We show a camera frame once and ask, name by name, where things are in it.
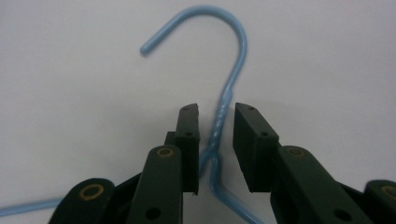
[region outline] clip jaw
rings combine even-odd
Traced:
[[[336,182],[301,147],[282,147],[250,105],[236,104],[233,148],[251,192],[272,192],[281,224],[396,223],[396,183],[375,180],[364,193]]]

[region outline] blue hanger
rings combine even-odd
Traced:
[[[227,190],[222,186],[220,181],[220,167],[221,158],[219,154],[219,140],[221,138],[221,132],[224,125],[225,118],[227,117],[228,108],[231,100],[233,99],[233,84],[235,83],[239,72],[245,62],[248,52],[248,39],[245,34],[244,28],[239,20],[230,12],[220,8],[212,6],[198,6],[189,7],[179,12],[172,20],[165,24],[151,39],[148,40],[141,48],[140,52],[143,55],[149,54],[154,50],[158,44],[160,44],[178,25],[183,21],[193,16],[208,15],[219,18],[227,22],[234,30],[238,37],[239,43],[239,54],[237,60],[233,66],[233,70],[229,75],[224,89],[219,99],[219,105],[216,112],[216,117],[213,122],[212,131],[210,134],[209,142],[206,149],[200,155],[199,159],[199,172],[202,176],[204,167],[210,160],[212,163],[211,175],[210,175],[210,189],[212,193],[230,207],[236,214],[249,223],[262,223],[258,218],[251,214],[244,206],[239,204]]]

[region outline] blue plastic coating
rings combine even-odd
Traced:
[[[21,213],[33,212],[41,209],[53,208],[58,206],[61,202],[60,199],[52,199],[48,201],[42,201],[37,203],[25,203],[21,205],[11,206],[0,209],[0,217],[6,217],[11,215],[17,215]]]
[[[212,6],[198,6],[189,7],[179,12],[172,20],[165,24],[160,31],[158,31],[148,42],[146,42],[141,48],[140,52],[143,55],[149,54],[154,50],[158,44],[160,44],[179,24],[184,20],[198,15],[208,15],[219,18],[227,22],[234,30],[238,37],[239,42],[239,54],[236,59],[233,70],[229,75],[224,89],[219,99],[219,105],[216,112],[215,120],[213,122],[212,131],[207,144],[206,149],[200,156],[199,160],[199,172],[200,176],[204,172],[204,168],[211,160],[211,175],[210,175],[210,189],[214,196],[231,208],[237,215],[248,223],[263,223],[257,217],[252,215],[243,205],[241,205],[236,199],[227,193],[226,189],[222,186],[220,181],[220,167],[221,159],[219,154],[219,141],[221,138],[222,128],[224,125],[225,118],[227,116],[228,108],[231,100],[233,99],[233,84],[235,83],[239,72],[245,62],[248,52],[248,39],[245,34],[245,30],[238,19],[230,12]]]

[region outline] hanger hook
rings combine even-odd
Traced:
[[[228,77],[226,86],[224,87],[223,93],[227,92],[231,94],[233,84],[235,83],[239,72],[245,62],[248,52],[248,39],[245,30],[239,20],[230,12],[220,8],[212,6],[197,6],[188,7],[179,12],[172,20],[166,23],[161,30],[159,30],[152,38],[150,38],[141,48],[140,52],[142,55],[147,55],[152,52],[172,31],[178,27],[183,21],[188,18],[200,15],[213,16],[222,21],[227,22],[234,30],[238,37],[239,53],[237,60],[233,66],[233,70]]]

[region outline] white background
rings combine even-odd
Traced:
[[[180,10],[223,7],[245,26],[247,61],[220,147],[223,182],[266,223],[269,194],[248,192],[232,148],[234,102],[254,105],[282,145],[310,150],[363,190],[396,180],[395,1],[0,2],[0,207],[65,195],[141,172],[148,152],[200,107],[201,147],[236,58],[232,29],[193,18],[152,54],[140,46]],[[244,223],[201,180],[184,223]],[[1,217],[47,223],[53,210]]]

